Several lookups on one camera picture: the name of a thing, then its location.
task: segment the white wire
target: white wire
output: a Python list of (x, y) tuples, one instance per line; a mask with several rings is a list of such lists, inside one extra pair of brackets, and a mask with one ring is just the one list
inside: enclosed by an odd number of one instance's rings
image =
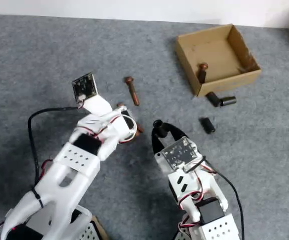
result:
[(178, 230), (179, 230), (179, 232), (182, 233), (182, 234), (184, 234), (184, 235), (187, 235), (188, 238), (191, 240), (191, 239), (192, 239), (191, 236), (190, 236), (188, 233), (184, 232), (184, 231), (181, 229), (180, 224), (181, 224), (181, 222), (178, 223)]

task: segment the circuit board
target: circuit board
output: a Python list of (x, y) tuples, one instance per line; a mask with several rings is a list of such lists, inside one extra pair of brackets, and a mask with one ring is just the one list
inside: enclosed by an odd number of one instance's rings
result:
[(77, 104), (98, 94), (96, 82), (91, 72), (72, 81), (72, 87)]
[(197, 157), (186, 136), (162, 150), (162, 155), (173, 170), (179, 165), (187, 164)]

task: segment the screw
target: screw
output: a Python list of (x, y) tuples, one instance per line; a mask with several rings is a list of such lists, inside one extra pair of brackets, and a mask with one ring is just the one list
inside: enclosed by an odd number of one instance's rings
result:
[(204, 84), (206, 81), (206, 70), (208, 69), (208, 64), (203, 62), (199, 65), (198, 80), (201, 84)]
[(137, 96), (136, 89), (133, 83), (134, 78), (131, 76), (127, 76), (124, 81), (129, 87), (129, 91), (130, 91), (134, 105), (139, 106), (140, 105), (139, 98)]

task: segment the black cable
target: black cable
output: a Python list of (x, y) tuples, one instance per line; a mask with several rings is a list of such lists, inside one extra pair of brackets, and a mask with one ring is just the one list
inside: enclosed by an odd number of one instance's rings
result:
[(33, 161), (34, 161), (34, 168), (35, 168), (35, 175), (34, 175), (34, 186), (38, 184), (39, 182), (39, 161), (38, 161), (38, 155), (37, 150), (35, 147), (34, 137), (33, 137), (33, 131), (31, 128), (31, 122), (32, 119), (42, 113), (46, 112), (58, 112), (58, 111), (71, 111), (71, 110), (77, 110), (79, 109), (76, 106), (68, 106), (68, 107), (52, 107), (52, 108), (45, 108), (39, 111), (36, 111), (33, 113), (29, 119), (28, 119), (28, 133), (29, 133), (29, 141), (30, 141), (30, 147), (32, 151)]
[(219, 172), (208, 160), (204, 160), (215, 172), (218, 173), (218, 175), (220, 177), (222, 177), (233, 189), (236, 200), (238, 202), (238, 206), (239, 206), (239, 211), (240, 211), (240, 219), (241, 219), (241, 240), (245, 240), (245, 223), (244, 223), (244, 213), (243, 213), (243, 207), (241, 205), (239, 196), (238, 196), (238, 192), (235, 188), (235, 186), (233, 185), (233, 183), (231, 181), (229, 181), (228, 178), (226, 178), (221, 172)]

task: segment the black cylinder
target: black cylinder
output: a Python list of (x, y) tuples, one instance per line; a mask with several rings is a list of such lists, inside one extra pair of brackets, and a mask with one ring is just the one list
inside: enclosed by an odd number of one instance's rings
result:
[(214, 125), (212, 124), (212, 122), (210, 121), (208, 117), (202, 118), (200, 120), (200, 123), (203, 126), (203, 129), (207, 134), (211, 134), (216, 131)]
[(235, 96), (227, 96), (220, 99), (220, 106), (227, 106), (230, 104), (235, 104), (237, 102), (237, 99)]
[(209, 100), (210, 103), (212, 103), (212, 105), (214, 107), (218, 107), (219, 106), (220, 99), (213, 91), (209, 92), (206, 95), (206, 98)]
[(153, 122), (153, 129), (159, 138), (165, 138), (168, 135), (168, 132), (164, 129), (164, 122), (160, 119)]

